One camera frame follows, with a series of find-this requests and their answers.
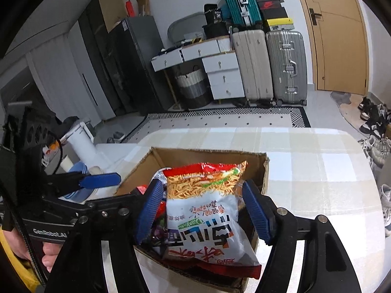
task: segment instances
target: beige suitcase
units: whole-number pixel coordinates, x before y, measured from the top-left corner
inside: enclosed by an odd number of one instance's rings
[[[265,33],[250,30],[232,35],[247,100],[272,100],[273,83]]]

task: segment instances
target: refrigerator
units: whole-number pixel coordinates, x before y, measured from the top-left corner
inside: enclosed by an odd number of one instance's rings
[[[151,60],[164,48],[153,16],[127,17],[109,33],[111,51],[124,90],[141,115],[165,112],[174,99],[164,72]]]

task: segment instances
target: table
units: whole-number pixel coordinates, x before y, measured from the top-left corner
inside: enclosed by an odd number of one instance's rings
[[[375,180],[358,143],[348,133],[316,128],[200,128],[160,130],[149,134],[118,160],[111,170],[124,180],[150,147],[228,149],[266,152],[270,158],[269,195],[278,207],[296,216],[326,215],[355,268],[363,293],[382,280],[384,225]],[[94,198],[114,194],[116,187],[99,190]],[[265,266],[271,248],[262,240],[257,258]],[[296,292],[304,242],[298,242],[288,292]],[[217,292],[177,275],[137,253],[148,287],[156,292]],[[259,280],[250,279],[246,292]]]

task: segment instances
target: drawer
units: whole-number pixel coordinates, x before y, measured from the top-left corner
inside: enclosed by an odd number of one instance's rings
[[[244,97],[243,85],[241,83],[222,86],[211,85],[210,88],[212,89],[214,100]]]
[[[239,68],[235,52],[205,57],[202,59],[202,62],[204,63],[204,68],[207,73]]]
[[[218,43],[216,40],[182,48],[182,54],[185,61],[219,53],[220,48],[218,47]]]
[[[155,71],[183,63],[180,48],[167,54],[160,55],[152,60],[152,66]]]
[[[224,86],[227,84],[238,84],[243,87],[242,76],[239,69],[218,71],[216,73],[209,73],[209,82],[213,86]]]
[[[229,37],[226,39],[218,39],[217,43],[220,52],[229,52],[230,50],[232,50],[231,39]]]

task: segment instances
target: patterned rug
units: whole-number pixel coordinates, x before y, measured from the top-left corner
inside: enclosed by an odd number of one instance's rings
[[[224,108],[148,114],[121,143],[137,143],[160,129],[215,127],[310,128],[303,107]]]

